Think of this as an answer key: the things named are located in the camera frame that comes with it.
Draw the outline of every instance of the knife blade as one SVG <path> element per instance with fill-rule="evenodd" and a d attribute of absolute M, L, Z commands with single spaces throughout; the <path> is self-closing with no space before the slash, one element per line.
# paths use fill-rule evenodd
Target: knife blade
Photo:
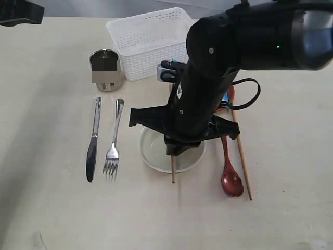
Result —
<path fill-rule="evenodd" d="M 95 173 L 100 104 L 101 104 L 101 97 L 98 97 L 98 98 L 96 98 L 94 129 L 93 129 L 92 138 L 90 139 L 90 144 L 89 144 L 88 153 L 87 153 L 87 162 L 86 162 L 86 166 L 85 166 L 85 173 L 86 173 L 88 182 L 93 181 L 94 173 Z"/>

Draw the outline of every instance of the metal cup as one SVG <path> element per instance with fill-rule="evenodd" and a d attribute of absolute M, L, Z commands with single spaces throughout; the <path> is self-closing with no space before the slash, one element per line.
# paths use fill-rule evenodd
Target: metal cup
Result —
<path fill-rule="evenodd" d="M 102 91 L 119 89 L 125 80 L 121 71 L 119 56 L 110 49 L 100 49 L 93 52 L 89 58 L 92 69 L 92 83 Z"/>

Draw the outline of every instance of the wooden chopstick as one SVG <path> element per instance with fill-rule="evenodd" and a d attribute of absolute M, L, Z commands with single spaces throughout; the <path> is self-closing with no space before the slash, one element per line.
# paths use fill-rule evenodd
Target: wooden chopstick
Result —
<path fill-rule="evenodd" d="M 238 122 L 236 112 L 234 110 L 231 110 L 231 114 L 233 116 L 233 121 Z M 245 163 L 245 154 L 244 154 L 243 146 L 242 146 L 242 143 L 241 143 L 240 135 L 237 137 L 237 144 L 238 144 L 238 149 L 239 149 L 239 154 L 240 154 L 240 161 L 241 161 L 241 164 L 242 164 L 242 167 L 243 167 L 246 187 L 248 189 L 249 198 L 250 198 L 250 200 L 252 200 L 252 192 L 251 192 L 251 188 L 250 188 L 249 176 L 248 176 L 246 163 Z"/>
<path fill-rule="evenodd" d="M 171 93 L 172 90 L 172 83 L 169 84 L 169 93 Z M 171 155 L 171 178 L 172 178 L 172 184 L 175 184 L 175 174 L 176 174 L 176 166 L 175 166 L 175 157 L 174 155 Z"/>

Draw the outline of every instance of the wooden spoon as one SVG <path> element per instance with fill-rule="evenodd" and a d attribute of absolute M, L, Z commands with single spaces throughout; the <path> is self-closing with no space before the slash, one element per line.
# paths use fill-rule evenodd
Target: wooden spoon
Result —
<path fill-rule="evenodd" d="M 224 151 L 224 170 L 221 177 L 222 189 L 231 197 L 240 197 L 243 194 L 244 187 L 241 178 L 234 170 L 229 159 L 226 136 L 221 137 Z"/>

